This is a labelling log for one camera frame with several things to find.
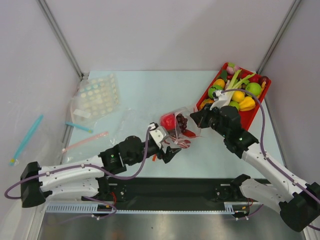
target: toy vegetable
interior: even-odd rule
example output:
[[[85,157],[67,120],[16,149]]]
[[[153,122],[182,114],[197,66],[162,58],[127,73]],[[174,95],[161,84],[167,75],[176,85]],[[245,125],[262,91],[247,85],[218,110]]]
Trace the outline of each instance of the toy vegetable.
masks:
[[[252,99],[250,96],[246,96],[242,102],[239,103],[240,111],[250,111],[255,108],[256,103],[255,100]]]

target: light blue table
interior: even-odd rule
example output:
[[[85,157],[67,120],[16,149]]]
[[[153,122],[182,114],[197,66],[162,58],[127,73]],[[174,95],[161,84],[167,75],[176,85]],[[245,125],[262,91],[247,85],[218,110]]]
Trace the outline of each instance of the light blue table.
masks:
[[[194,105],[217,71],[92,71],[89,78],[103,77],[111,73],[117,77],[120,106],[117,112],[97,122],[94,134],[109,131],[109,140],[116,139],[121,142],[130,135],[144,139],[150,122],[158,122],[164,113]],[[258,111],[249,129],[258,139],[261,126],[262,114]],[[83,130],[74,129],[70,144],[91,136],[92,134]],[[191,147],[183,149],[168,164],[164,164],[162,160],[147,159],[139,177],[235,178],[247,174],[252,178],[264,178],[256,169],[230,153],[223,143],[223,138],[212,129],[203,129],[201,136],[192,140]],[[264,137],[266,150],[283,164],[268,114]],[[98,154],[99,151],[112,147],[109,140],[105,145],[97,144],[94,149],[96,152],[92,152],[92,147],[80,147],[80,151]],[[121,176],[131,176],[138,168],[138,164],[128,167],[128,171]]]

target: blue marker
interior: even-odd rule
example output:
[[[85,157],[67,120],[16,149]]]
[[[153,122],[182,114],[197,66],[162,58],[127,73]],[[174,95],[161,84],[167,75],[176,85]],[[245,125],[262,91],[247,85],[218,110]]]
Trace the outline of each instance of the blue marker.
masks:
[[[23,138],[22,142],[20,143],[18,149],[16,150],[13,158],[10,160],[10,163],[9,163],[10,166],[14,166],[15,165],[16,160],[19,158],[20,154],[23,152],[23,150],[25,149],[25,147],[29,143],[30,139],[35,134],[35,132],[36,132],[37,128],[39,127],[40,123],[42,122],[43,118],[44,118],[44,115],[41,114],[38,117],[38,119],[35,120],[35,122],[31,126],[31,128],[29,129],[29,131],[26,133],[26,135],[24,136],[24,138]]]
[[[94,131],[88,127],[85,127],[85,126],[81,126],[79,124],[76,124],[76,123],[73,123],[73,122],[70,122],[70,121],[66,121],[65,124],[67,125],[70,125],[72,127],[75,127],[77,129],[81,129],[81,130],[84,130],[84,131],[87,131],[88,133],[93,133]]]

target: red pepper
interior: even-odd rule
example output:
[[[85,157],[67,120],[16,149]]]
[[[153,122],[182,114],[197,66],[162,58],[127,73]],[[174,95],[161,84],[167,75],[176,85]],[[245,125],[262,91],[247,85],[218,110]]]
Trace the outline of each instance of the red pepper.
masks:
[[[167,131],[174,130],[176,127],[176,118],[172,113],[165,114],[160,118],[160,125],[163,126]]]

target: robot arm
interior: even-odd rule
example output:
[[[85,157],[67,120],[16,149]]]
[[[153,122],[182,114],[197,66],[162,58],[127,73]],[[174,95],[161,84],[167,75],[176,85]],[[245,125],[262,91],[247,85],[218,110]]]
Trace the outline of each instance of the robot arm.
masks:
[[[212,128],[223,136],[224,144],[230,152],[251,164],[272,184],[266,186],[242,174],[231,185],[244,197],[255,199],[278,212],[290,228],[301,232],[320,215],[320,204],[316,201],[320,198],[320,185],[316,182],[308,184],[268,154],[264,155],[258,139],[242,128],[238,111],[233,106],[227,106],[227,102],[228,96],[220,93],[212,105],[207,104],[190,117],[199,128]],[[168,137],[167,131],[156,123],[149,127],[146,157],[156,154],[158,159],[170,162],[181,148],[167,147],[165,153],[162,142]],[[123,142],[83,162],[48,167],[40,167],[37,162],[29,163],[21,180],[32,176],[34,179],[21,184],[22,207],[43,204],[48,197],[103,198],[109,192],[109,185],[101,168],[113,176],[125,172],[126,165],[143,161],[144,144],[138,137],[129,136]],[[57,171],[65,168],[68,171]]]
[[[242,195],[275,210],[291,229],[301,232],[320,216],[319,201],[314,199],[320,199],[320,186],[316,182],[308,184],[268,154],[264,155],[258,139],[241,127],[237,109],[224,104],[225,98],[223,93],[212,105],[207,104],[190,117],[199,128],[212,128],[223,136],[230,152],[256,168],[273,185],[265,186],[243,174],[233,180]]]
[[[158,159],[165,163],[170,162],[181,148],[168,146],[164,152],[162,143],[169,137],[167,131],[156,123],[151,123],[149,128],[146,158],[156,154]],[[141,163],[144,153],[145,142],[136,136],[129,136],[114,147],[81,162],[42,167],[37,162],[31,162],[20,179],[23,181],[30,177],[39,177],[21,184],[22,207],[38,206],[43,204],[46,198],[99,198],[100,195],[109,193],[105,172],[101,168],[112,175],[123,173],[127,170],[126,165]]]

